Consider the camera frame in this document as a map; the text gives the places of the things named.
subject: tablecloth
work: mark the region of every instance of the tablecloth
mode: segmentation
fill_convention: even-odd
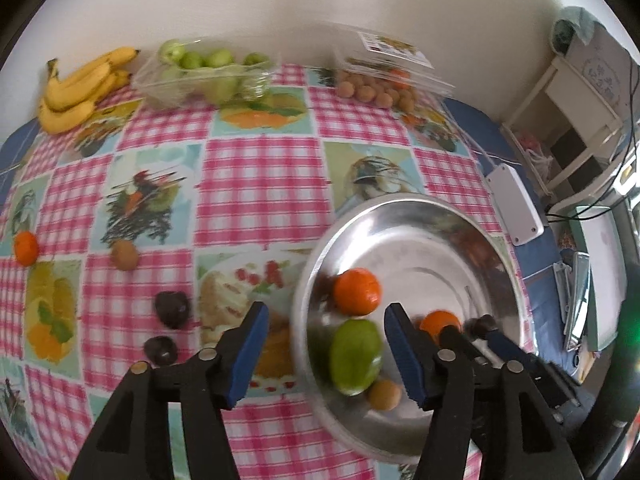
[[[169,111],[124,88],[73,133],[37,136],[0,216],[0,419],[36,475],[66,478],[146,339],[171,336],[183,361],[237,324],[252,298],[272,311],[267,344],[280,358],[263,354],[247,398],[224,413],[241,478],[410,478],[410,466],[377,463],[332,439],[297,386],[288,350],[292,292],[315,241],[337,216],[386,192],[446,200],[494,237],[520,281],[524,348],[533,349],[513,247],[439,100],[424,95],[416,118],[340,100],[332,85],[327,70],[286,64],[262,107],[216,110],[194,99]],[[12,257],[21,229],[40,244],[29,269]],[[132,272],[110,263],[118,238],[139,249]],[[191,298],[183,329],[154,315],[162,290]],[[170,427],[175,473],[185,479],[177,405]],[[471,451],[467,478],[479,464]]]

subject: silver screw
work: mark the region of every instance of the silver screw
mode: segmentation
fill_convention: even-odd
[[[216,352],[216,349],[211,347],[203,348],[198,352],[198,357],[201,361],[211,361],[212,359],[215,359],[217,355],[218,352]]]
[[[131,365],[130,370],[136,375],[140,375],[145,373],[147,368],[149,368],[149,365],[144,361],[137,361]]]
[[[443,348],[442,350],[438,350],[438,357],[443,361],[451,362],[456,360],[456,353],[448,348]]]
[[[520,361],[508,361],[507,370],[513,372],[514,374],[519,374],[524,370],[524,366],[522,366],[522,363]]]

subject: bowl rim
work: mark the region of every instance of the bowl rim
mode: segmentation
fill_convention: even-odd
[[[357,439],[352,435],[333,415],[333,413],[325,405],[320,389],[314,377],[311,361],[309,359],[306,337],[306,320],[309,297],[311,295],[312,284],[315,282],[318,276],[318,271],[324,261],[324,258],[328,251],[333,246],[338,236],[345,231],[351,224],[353,224],[358,218],[368,214],[370,211],[395,202],[422,202],[430,205],[436,205],[444,208],[455,215],[460,216],[462,219],[469,222],[477,231],[482,233],[484,238],[491,244],[494,251],[498,254],[500,261],[502,262],[509,279],[511,280],[511,286],[514,290],[516,297],[516,306],[518,309],[518,318],[522,320],[522,317],[526,314],[526,305],[524,297],[520,291],[520,285],[514,272],[514,269],[510,262],[506,261],[500,248],[497,246],[493,237],[482,228],[473,218],[471,218],[465,212],[451,205],[448,202],[444,202],[438,198],[423,195],[420,193],[393,193],[383,195],[380,197],[372,198],[366,202],[360,204],[354,209],[341,216],[329,230],[318,240],[315,248],[306,261],[305,266],[300,273],[300,278],[296,286],[296,290],[293,295],[293,304],[291,307],[291,325],[292,325],[292,337],[291,337],[291,352],[293,355],[293,362],[296,371],[296,379],[301,390],[305,394],[306,400],[311,405],[311,409],[314,415],[320,420],[322,426],[334,437],[336,440],[343,443],[349,449],[374,460],[380,462],[395,463],[395,464],[416,464],[420,459],[420,456],[393,454],[381,451],[373,446],[369,446],[363,441]],[[524,326],[521,322],[519,327],[520,340],[519,345],[524,342]]]

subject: bunch of bananas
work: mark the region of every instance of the bunch of bananas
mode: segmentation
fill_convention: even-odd
[[[58,60],[47,62],[47,87],[38,105],[42,129],[49,134],[61,134],[84,123],[98,102],[129,83],[131,74],[120,67],[138,52],[122,46],[81,66],[62,81],[58,78]]]

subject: metal bowl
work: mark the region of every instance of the metal bowl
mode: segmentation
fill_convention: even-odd
[[[384,338],[385,307],[399,301],[411,319],[436,309],[460,320],[492,314],[503,332],[523,343],[511,266],[494,241],[453,206],[420,194],[392,194],[353,209],[324,235],[300,276],[292,309],[297,377],[325,428],[348,447],[391,463],[417,463],[431,421],[403,393],[389,412],[369,408],[364,394],[347,397],[332,385],[328,349],[346,319],[332,305],[334,277],[365,267],[383,298],[369,316]],[[385,339],[381,377],[402,384]]]

